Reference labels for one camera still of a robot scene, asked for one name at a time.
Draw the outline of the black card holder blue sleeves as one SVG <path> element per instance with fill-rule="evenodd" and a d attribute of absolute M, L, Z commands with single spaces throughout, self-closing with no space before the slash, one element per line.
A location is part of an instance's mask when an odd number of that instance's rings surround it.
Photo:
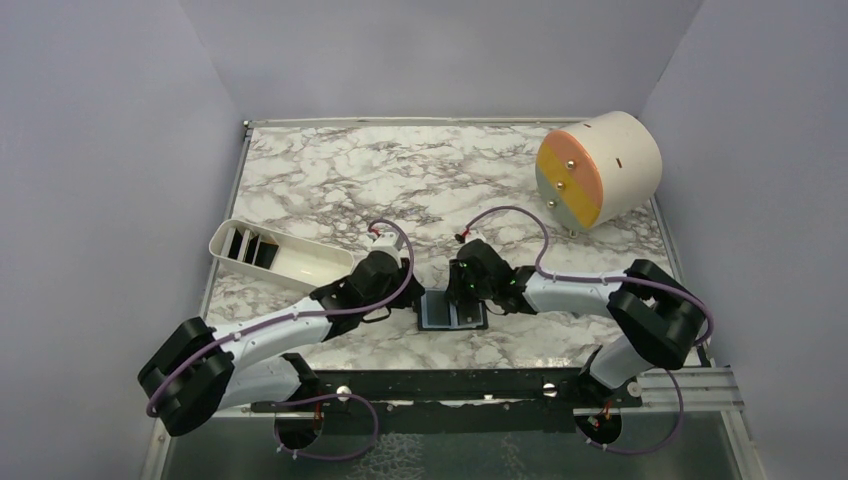
<path fill-rule="evenodd" d="M 415 301 L 419 331 L 485 330 L 489 326 L 488 312 L 483 302 L 452 304 L 444 290 L 428 289 Z"/>

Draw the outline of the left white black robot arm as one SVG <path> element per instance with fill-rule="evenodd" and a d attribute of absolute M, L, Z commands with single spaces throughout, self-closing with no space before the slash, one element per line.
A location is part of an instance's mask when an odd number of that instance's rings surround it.
<path fill-rule="evenodd" d="M 177 437 L 224 408 L 260 401 L 306 408 L 312 375 L 290 350 L 353 331 L 375 311 L 410 307 L 424 293 L 414 264 L 372 251 L 349 275 L 282 310 L 224 327 L 201 317 L 181 322 L 137 375 L 147 415 Z"/>

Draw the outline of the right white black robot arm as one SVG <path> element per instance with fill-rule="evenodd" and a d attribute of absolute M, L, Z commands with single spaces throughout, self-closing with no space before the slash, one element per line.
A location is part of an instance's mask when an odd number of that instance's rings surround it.
<path fill-rule="evenodd" d="M 596 277 L 511 267 L 487 243 L 473 240 L 449 263 L 448 301 L 466 315 L 492 302 L 505 314 L 569 312 L 610 318 L 621 335 L 598 348 L 577 380 L 579 398 L 600 407 L 631 378 L 652 368 L 680 369 L 709 330 L 700 301 L 651 261 Z"/>

